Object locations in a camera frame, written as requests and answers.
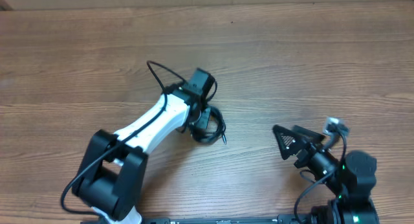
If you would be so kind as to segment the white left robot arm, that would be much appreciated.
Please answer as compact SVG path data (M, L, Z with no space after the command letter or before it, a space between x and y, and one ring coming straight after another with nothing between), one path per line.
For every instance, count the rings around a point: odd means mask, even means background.
M197 69L188 81L165 87L158 102L115 133L97 131L90 139L72 193L92 208L97 223L141 223L136 210L149 154L173 130L206 124L208 93L216 85Z

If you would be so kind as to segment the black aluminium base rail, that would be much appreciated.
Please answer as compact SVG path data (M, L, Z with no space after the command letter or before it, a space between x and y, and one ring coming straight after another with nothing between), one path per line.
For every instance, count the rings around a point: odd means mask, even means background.
M265 218L143 218L143 224L298 224L294 214L280 214Z

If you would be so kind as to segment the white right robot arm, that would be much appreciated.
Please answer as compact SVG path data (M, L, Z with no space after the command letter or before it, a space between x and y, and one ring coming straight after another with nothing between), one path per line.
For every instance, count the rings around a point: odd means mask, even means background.
M300 126L275 125L272 132L282 159L297 157L294 166L313 175L294 204L294 223L379 223L371 191L376 185L376 158L364 151L347 151L349 129L342 123L325 126L319 134ZM318 185L325 185L335 198L326 205L298 213L300 201Z

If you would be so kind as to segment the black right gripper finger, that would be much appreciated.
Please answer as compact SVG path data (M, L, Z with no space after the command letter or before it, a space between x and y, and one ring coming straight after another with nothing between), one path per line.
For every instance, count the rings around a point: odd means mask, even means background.
M290 156L295 155L300 150L304 149L304 139L295 131L279 125L274 125L272 131L277 140L281 158L283 160L287 160Z
M293 126L292 127L292 131L306 137L307 139L309 139L311 142L322 142L325 139L325 136L320 134L320 133L316 133L314 131L311 131L309 129L303 128L301 126Z

